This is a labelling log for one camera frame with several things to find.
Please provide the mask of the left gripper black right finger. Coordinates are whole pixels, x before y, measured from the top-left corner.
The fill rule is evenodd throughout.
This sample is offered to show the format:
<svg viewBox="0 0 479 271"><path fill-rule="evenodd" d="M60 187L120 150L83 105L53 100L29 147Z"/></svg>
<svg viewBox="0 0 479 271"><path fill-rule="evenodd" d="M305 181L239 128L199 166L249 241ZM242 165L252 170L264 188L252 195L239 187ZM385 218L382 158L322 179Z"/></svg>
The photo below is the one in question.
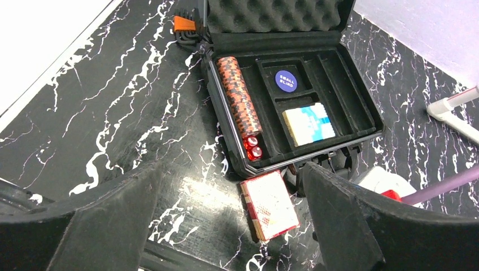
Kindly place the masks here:
<svg viewBox="0 0 479 271"><path fill-rule="evenodd" d="M308 162L316 270L477 270L478 220L416 208Z"/></svg>

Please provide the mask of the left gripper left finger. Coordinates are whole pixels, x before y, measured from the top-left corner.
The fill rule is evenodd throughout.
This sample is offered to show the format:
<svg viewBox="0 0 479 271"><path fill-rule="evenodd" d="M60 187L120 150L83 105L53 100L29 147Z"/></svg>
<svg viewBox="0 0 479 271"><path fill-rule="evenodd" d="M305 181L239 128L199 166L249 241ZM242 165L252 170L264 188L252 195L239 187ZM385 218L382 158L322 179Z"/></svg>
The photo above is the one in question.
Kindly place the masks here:
<svg viewBox="0 0 479 271"><path fill-rule="evenodd" d="M1 269L137 270L161 177L159 163L145 164L42 203L1 182Z"/></svg>

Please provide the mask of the red playing card box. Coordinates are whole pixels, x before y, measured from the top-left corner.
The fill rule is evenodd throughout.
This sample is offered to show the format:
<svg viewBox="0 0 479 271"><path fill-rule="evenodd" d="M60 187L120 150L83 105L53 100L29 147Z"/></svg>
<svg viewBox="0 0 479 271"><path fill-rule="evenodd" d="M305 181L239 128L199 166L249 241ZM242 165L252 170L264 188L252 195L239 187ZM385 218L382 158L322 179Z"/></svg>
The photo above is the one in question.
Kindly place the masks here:
<svg viewBox="0 0 479 271"><path fill-rule="evenodd" d="M260 241L268 241L300 225L280 171L251 178L239 186Z"/></svg>

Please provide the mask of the blue playing card box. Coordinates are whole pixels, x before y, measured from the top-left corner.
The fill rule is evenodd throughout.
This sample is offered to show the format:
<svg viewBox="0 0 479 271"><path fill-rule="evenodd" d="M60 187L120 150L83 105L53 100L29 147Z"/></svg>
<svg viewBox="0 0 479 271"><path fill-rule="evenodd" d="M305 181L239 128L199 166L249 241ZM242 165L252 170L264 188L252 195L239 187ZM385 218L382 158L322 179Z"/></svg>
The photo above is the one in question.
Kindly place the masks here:
<svg viewBox="0 0 479 271"><path fill-rule="evenodd" d="M282 116L295 147L336 136L322 103L288 109L282 113Z"/></svg>

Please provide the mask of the black foam-lined poker case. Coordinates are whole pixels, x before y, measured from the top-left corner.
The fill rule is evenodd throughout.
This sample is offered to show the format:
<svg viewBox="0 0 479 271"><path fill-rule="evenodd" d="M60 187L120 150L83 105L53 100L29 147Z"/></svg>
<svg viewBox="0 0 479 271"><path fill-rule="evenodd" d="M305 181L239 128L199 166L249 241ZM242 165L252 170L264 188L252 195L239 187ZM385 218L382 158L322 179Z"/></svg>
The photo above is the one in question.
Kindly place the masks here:
<svg viewBox="0 0 479 271"><path fill-rule="evenodd" d="M354 1L199 1L195 17L206 45L203 73L233 170L255 177L381 135L382 116L341 37ZM262 132L250 161L221 82L217 60L237 59ZM297 79L292 93L275 83L280 70ZM295 147L282 113L322 103L336 136Z"/></svg>

